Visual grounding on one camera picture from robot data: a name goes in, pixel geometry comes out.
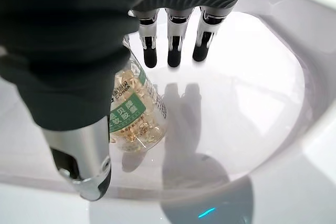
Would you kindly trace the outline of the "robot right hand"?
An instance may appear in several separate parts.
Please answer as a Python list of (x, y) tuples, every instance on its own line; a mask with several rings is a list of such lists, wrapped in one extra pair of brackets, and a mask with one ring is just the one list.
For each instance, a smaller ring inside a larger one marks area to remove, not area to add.
[(130, 57), (122, 41), (139, 32), (155, 66), (156, 12), (168, 15), (168, 63), (176, 67), (188, 17), (202, 9), (195, 61), (238, 0), (1, 0), (1, 77), (13, 83), (45, 135), (59, 173), (89, 201), (110, 183), (108, 113), (114, 76)]

